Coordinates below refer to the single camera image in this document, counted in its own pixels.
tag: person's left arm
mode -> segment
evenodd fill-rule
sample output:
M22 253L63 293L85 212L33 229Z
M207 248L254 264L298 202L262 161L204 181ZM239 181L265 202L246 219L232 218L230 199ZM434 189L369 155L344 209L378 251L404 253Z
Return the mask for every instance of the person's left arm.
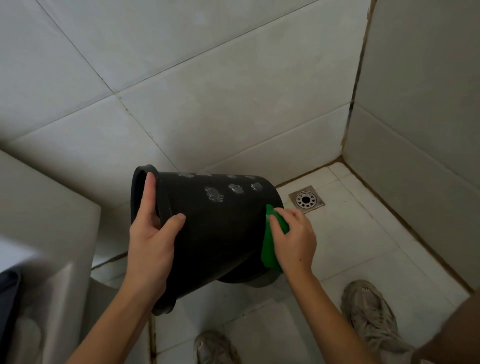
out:
M155 178L148 173L137 217L130 227L127 272L117 295L67 364L120 364L138 340L150 311L167 287L174 241L185 216L162 228L155 214Z

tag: sneaker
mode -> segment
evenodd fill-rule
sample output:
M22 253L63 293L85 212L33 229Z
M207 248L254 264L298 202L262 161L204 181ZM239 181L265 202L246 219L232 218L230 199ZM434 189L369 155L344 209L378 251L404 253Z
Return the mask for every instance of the sneaker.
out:
M241 364L237 349L221 332L210 330L197 336L193 344L195 364Z
M370 282L355 280L349 283L343 291L340 308L343 317L372 352L414 350L401 339L392 309Z

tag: hand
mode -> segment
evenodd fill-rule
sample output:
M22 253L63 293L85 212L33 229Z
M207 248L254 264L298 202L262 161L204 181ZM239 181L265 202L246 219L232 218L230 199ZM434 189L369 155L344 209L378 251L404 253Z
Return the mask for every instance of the hand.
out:
M185 215L177 214L160 228L160 219L155 213L155 184L155 177L149 172L137 217L130 227L127 273L122 284L124 290L146 298L150 304L167 288L175 237L185 222Z
M270 215L275 255L287 279L291 280L298 274L311 274L317 237L310 221L296 208L277 207L275 211L290 227L290 231L284 234L275 216Z

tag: floor drain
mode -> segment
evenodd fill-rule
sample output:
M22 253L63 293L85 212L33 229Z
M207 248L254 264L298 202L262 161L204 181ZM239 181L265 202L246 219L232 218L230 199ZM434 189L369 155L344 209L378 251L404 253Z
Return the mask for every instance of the floor drain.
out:
M303 212L307 213L309 211L315 210L316 208L325 206L325 203L317 195L315 189L312 186L307 186L289 194L290 200L293 202L293 205L297 208L300 208Z

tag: cleaning cloth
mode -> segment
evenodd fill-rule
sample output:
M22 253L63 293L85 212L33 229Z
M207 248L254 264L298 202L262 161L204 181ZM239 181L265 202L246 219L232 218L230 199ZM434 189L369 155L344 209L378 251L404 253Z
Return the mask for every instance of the cleaning cloth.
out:
M265 267L270 268L272 270L276 270L277 272L283 273L282 267L278 263L278 260L275 255L275 246L273 244L273 236L272 236L272 229L270 228L270 220L268 217L273 215L278 220L280 228L282 229L283 233L286 234L290 231L287 222L280 216L278 212L273 210L272 205L266 206L266 214L265 214L265 235L264 235L264 244L262 246L262 262Z

